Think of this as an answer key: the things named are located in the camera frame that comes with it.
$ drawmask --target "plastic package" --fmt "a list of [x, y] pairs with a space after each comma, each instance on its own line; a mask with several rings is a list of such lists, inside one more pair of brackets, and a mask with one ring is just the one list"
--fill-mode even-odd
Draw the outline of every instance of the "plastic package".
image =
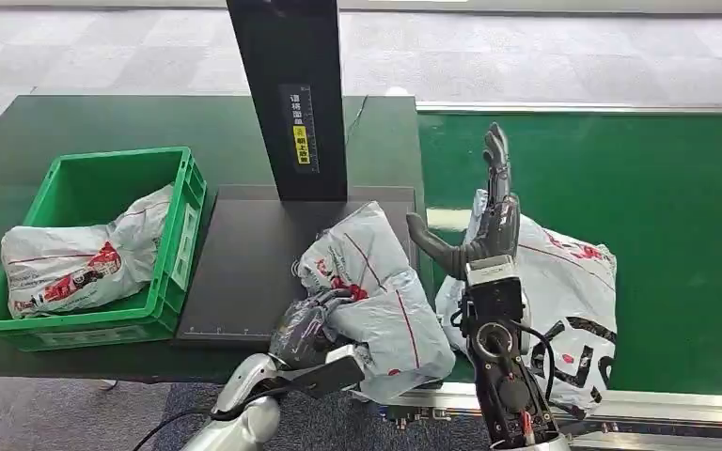
[[377, 202], [327, 230], [303, 254], [297, 274], [309, 293], [346, 288], [352, 303], [336, 307], [327, 328], [359, 347], [366, 378], [360, 391], [386, 402], [442, 379], [455, 356], [428, 304], [416, 271]]
[[[478, 190], [464, 241], [478, 232], [486, 192]], [[525, 363], [546, 388], [548, 365], [557, 372], [550, 401], [577, 416], [590, 413], [607, 389], [616, 352], [616, 258], [592, 245], [545, 229], [522, 215], [516, 268], [531, 315], [530, 326], [545, 334], [554, 356], [532, 335]], [[447, 277], [436, 294], [436, 312], [453, 348], [466, 353], [461, 330], [450, 324], [463, 282]]]
[[92, 308], [135, 294], [153, 277], [173, 188], [142, 197], [108, 225], [26, 227], [1, 240], [15, 319]]

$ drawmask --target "black vertical post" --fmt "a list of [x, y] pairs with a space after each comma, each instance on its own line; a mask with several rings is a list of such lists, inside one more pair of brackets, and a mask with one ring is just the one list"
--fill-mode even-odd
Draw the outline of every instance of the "black vertical post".
[[346, 200], [336, 0], [227, 0], [281, 200]]

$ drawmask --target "gray glove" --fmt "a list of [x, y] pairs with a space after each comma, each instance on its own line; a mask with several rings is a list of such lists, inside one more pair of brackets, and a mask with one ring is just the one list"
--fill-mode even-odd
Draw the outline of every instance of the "gray glove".
[[270, 341], [270, 354], [290, 369], [304, 369], [325, 362], [336, 336], [323, 327], [331, 312], [353, 299], [348, 289], [330, 289], [295, 301], [278, 322]]

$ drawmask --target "label on post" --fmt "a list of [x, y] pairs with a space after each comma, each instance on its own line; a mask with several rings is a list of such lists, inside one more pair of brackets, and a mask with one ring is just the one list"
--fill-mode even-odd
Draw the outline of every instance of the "label on post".
[[300, 174], [319, 174], [320, 158], [311, 109], [311, 86], [281, 85], [280, 94], [291, 136], [294, 169]]

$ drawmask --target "green plastic crate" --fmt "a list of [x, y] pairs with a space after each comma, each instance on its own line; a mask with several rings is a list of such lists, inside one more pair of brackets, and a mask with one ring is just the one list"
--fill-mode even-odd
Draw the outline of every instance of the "green plastic crate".
[[39, 188], [24, 226], [107, 224], [138, 198], [175, 182], [153, 280], [140, 292], [65, 315], [12, 319], [0, 269], [0, 338], [19, 350], [60, 350], [171, 338], [189, 283], [206, 182], [189, 148], [65, 155]]

